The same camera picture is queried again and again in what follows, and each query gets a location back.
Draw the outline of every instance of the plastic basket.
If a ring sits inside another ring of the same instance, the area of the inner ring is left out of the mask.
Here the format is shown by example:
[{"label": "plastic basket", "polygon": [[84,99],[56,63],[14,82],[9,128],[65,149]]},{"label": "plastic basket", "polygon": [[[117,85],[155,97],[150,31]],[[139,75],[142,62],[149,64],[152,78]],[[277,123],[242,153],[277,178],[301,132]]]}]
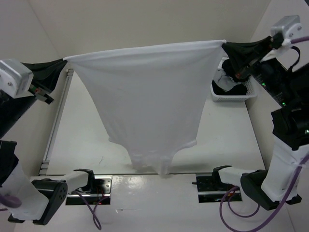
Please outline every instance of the plastic basket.
[{"label": "plastic basket", "polygon": [[[222,63],[224,60],[228,58],[222,58],[220,64],[219,64],[219,69],[222,68]],[[254,98],[258,94],[258,86],[254,81],[253,77],[250,77],[249,80],[244,83],[244,85],[247,87],[248,91],[246,95],[235,95],[235,96],[228,96],[228,95],[217,95],[213,92],[213,88],[211,85],[211,95],[212,95],[212,100],[214,102],[242,102],[247,100],[248,98]]]}]

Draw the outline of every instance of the cable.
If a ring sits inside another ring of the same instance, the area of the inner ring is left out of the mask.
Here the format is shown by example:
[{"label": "cable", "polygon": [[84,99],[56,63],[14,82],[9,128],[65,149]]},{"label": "cable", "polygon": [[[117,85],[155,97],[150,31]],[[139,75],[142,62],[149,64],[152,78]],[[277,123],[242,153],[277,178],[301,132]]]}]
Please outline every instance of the cable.
[{"label": "cable", "polygon": [[[303,160],[300,162],[300,165],[305,164],[308,160],[309,160],[309,155],[306,155],[306,156],[303,158]],[[296,181],[297,181],[297,179],[298,179],[298,176],[299,176],[301,170],[302,170],[302,166],[299,166],[299,167],[296,168],[296,170],[295,170],[295,172],[294,172],[294,176],[293,176],[293,178],[292,178],[292,180],[291,180],[291,183],[290,183],[290,185],[289,185],[289,187],[288,187],[288,189],[287,189],[287,191],[286,191],[284,197],[282,198],[281,202],[279,203],[278,207],[274,210],[274,212],[273,212],[261,225],[259,225],[259,226],[256,227],[255,229],[250,230],[250,231],[238,231],[238,230],[235,230],[234,228],[230,227],[230,226],[226,223],[226,221],[224,220],[224,218],[223,218],[223,215],[222,215],[222,206],[223,206],[223,202],[225,201],[227,195],[228,195],[229,193],[231,193],[232,191],[236,190],[238,187],[233,187],[232,189],[230,189],[230,190],[223,196],[223,198],[221,199],[221,201],[220,201],[220,207],[219,207],[219,214],[220,214],[221,221],[223,222],[223,224],[224,224],[228,229],[230,229],[230,230],[233,231],[233,232],[257,232],[257,231],[259,231],[260,229],[262,229],[263,227],[265,227],[265,226],[277,215],[277,213],[281,210],[281,208],[284,206],[286,200],[288,199],[288,197],[289,197],[289,195],[290,195],[290,193],[291,193],[291,191],[292,191],[292,189],[293,189],[293,187],[294,187],[294,185],[295,185],[295,183],[296,183]]]},{"label": "cable", "polygon": [[0,203],[9,208],[18,208],[21,206],[21,201],[17,197],[2,196],[0,194]]},{"label": "cable", "polygon": [[301,43],[301,42],[304,42],[304,41],[309,41],[309,36],[301,37],[301,38],[298,38],[298,39],[293,39],[293,40],[291,40],[291,44]]},{"label": "cable", "polygon": [[251,217],[253,217],[254,215],[256,215],[257,212],[259,212],[259,210],[260,210],[260,205],[257,206],[257,209],[256,209],[256,211],[255,211],[253,214],[250,214],[250,215],[240,215],[240,214],[236,213],[236,212],[232,209],[231,203],[230,203],[230,202],[231,202],[231,199],[232,199],[234,196],[235,196],[235,194],[232,195],[232,196],[228,199],[227,204],[228,204],[228,207],[230,208],[230,210],[232,211],[232,213],[235,214],[236,216],[238,216],[238,217],[240,217],[240,218],[251,218]]},{"label": "cable", "polygon": [[101,200],[99,200],[94,209],[92,210],[92,208],[90,207],[89,203],[87,202],[87,200],[85,199],[85,197],[83,197],[79,192],[77,191],[74,191],[73,192],[74,194],[77,194],[78,196],[80,196],[80,198],[83,200],[83,202],[87,205],[88,209],[90,210],[91,214],[92,214],[92,219],[93,219],[93,222],[95,224],[95,226],[97,227],[97,229],[100,231],[102,230],[102,226],[101,226],[101,223],[100,223],[100,220],[98,219],[98,217],[96,216],[96,208],[97,206],[105,199],[107,199],[108,197],[102,197]]}]

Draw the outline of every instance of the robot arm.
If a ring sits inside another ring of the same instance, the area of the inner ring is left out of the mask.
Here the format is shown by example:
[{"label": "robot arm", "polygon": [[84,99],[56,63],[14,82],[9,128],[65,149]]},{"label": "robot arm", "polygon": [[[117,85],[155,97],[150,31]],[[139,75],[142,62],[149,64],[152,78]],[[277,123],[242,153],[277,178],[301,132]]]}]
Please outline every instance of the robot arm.
[{"label": "robot arm", "polygon": [[[282,108],[271,113],[275,145],[268,171],[225,166],[215,169],[213,176],[219,182],[242,187],[246,195],[266,210],[277,208],[296,169],[309,156],[309,64],[292,72],[299,59],[289,70],[275,59],[282,51],[293,48],[293,41],[300,41],[297,38],[302,36],[301,29],[298,16],[286,16],[273,27],[273,37],[222,46],[231,60],[235,77],[245,79],[252,75]],[[301,201],[297,184],[298,180],[286,200],[288,204]]]},{"label": "robot arm", "polygon": [[5,154],[0,156],[0,166],[3,167],[0,175],[0,195],[3,198],[14,196],[21,201],[18,205],[14,202],[5,205],[11,213],[10,222],[32,220],[34,224],[46,225],[68,193],[79,188],[83,191],[94,188],[94,173],[85,169],[77,169],[70,174],[55,176],[52,179],[45,177],[30,182],[14,154],[15,146],[16,142],[0,142],[0,154]]}]

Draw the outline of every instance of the garment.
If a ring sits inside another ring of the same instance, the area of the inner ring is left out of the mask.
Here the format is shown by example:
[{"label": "garment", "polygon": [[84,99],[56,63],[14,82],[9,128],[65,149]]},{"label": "garment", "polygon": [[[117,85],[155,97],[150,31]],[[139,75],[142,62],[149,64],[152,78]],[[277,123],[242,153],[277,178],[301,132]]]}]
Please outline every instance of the garment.
[{"label": "garment", "polygon": [[86,86],[110,141],[128,151],[133,167],[151,165],[167,174],[175,153],[197,143],[223,43],[174,43],[64,59]]},{"label": "garment", "polygon": [[233,79],[228,76],[223,69],[217,69],[213,81],[212,88],[217,95],[246,95],[247,87],[241,82],[234,82]]},{"label": "garment", "polygon": [[217,69],[213,80],[217,84],[217,86],[219,86],[224,91],[230,91],[236,85],[241,84],[239,82],[234,82],[233,79],[228,76],[222,69]]}]

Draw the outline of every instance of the black bracket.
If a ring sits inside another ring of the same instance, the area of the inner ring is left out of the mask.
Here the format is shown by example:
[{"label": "black bracket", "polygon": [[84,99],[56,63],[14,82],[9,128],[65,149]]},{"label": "black bracket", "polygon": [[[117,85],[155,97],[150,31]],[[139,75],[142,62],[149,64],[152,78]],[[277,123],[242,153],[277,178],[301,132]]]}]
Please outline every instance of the black bracket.
[{"label": "black bracket", "polygon": [[[258,203],[265,210],[276,209],[280,202],[273,202],[261,189],[261,185],[266,178],[268,171],[259,170],[254,173],[245,173],[240,179],[241,187],[244,193]],[[287,204],[300,203],[302,198],[297,195],[290,201],[286,201]]]}]

